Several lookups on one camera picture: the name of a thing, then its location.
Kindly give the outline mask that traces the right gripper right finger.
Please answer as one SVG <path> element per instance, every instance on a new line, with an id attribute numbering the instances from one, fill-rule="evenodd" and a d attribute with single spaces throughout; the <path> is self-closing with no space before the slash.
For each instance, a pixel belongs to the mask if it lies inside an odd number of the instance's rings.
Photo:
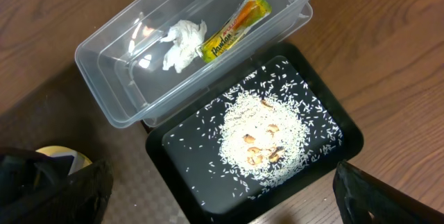
<path id="1" fill-rule="evenodd" d="M 346 161 L 337 165 L 333 190 L 344 223 L 443 222 L 443 213 Z"/>

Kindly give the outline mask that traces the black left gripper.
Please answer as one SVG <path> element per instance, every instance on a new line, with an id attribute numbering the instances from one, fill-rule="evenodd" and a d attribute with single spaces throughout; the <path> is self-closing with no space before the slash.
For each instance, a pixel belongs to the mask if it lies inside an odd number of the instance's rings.
<path id="1" fill-rule="evenodd" d="M 57 184 L 76 171 L 76 153 L 48 156 L 18 148 L 1 149 L 1 208 Z"/>

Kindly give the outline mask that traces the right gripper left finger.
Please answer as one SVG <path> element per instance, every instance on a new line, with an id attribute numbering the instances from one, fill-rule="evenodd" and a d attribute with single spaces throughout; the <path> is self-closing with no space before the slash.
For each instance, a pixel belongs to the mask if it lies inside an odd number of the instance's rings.
<path id="1" fill-rule="evenodd" d="M 101 223 L 112 194 L 113 172 L 99 160 L 1 210 L 1 223 Z"/>

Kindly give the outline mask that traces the yellow plate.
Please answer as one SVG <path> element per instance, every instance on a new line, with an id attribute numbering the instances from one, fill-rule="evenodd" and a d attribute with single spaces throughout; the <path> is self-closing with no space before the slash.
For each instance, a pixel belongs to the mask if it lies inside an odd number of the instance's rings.
<path id="1" fill-rule="evenodd" d="M 55 162 L 55 167 L 62 175 L 71 175 L 92 164 L 84 154 L 64 146 L 45 146 L 36 152 L 46 155 Z"/>

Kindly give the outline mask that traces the rice and nuts pile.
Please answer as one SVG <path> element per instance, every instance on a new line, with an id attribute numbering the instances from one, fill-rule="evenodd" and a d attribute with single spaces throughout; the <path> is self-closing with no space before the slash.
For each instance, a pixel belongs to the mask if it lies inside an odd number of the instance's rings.
<path id="1" fill-rule="evenodd" d="M 263 196 L 343 140 L 300 73 L 276 57 L 180 123 L 166 143 L 198 202 L 222 210 Z"/>

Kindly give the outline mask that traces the white tissue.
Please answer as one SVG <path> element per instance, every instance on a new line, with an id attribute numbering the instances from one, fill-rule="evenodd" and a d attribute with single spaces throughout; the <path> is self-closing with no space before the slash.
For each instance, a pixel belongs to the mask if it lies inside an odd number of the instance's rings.
<path id="1" fill-rule="evenodd" d="M 162 69 L 174 68 L 180 74 L 198 56 L 196 49 L 204 42 L 207 25 L 202 20 L 195 24 L 189 20 L 179 20 L 169 28 L 166 37 L 160 42 L 172 42 L 173 46 L 164 55 Z"/>

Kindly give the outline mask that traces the yellow green snack wrapper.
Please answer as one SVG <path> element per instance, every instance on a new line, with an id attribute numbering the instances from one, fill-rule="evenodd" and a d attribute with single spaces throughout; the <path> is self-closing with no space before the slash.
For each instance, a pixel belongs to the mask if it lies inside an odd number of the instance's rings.
<path id="1" fill-rule="evenodd" d="M 215 60 L 271 12 L 272 7 L 266 0 L 244 0 L 223 27 L 196 49 L 197 54 L 206 63 Z"/>

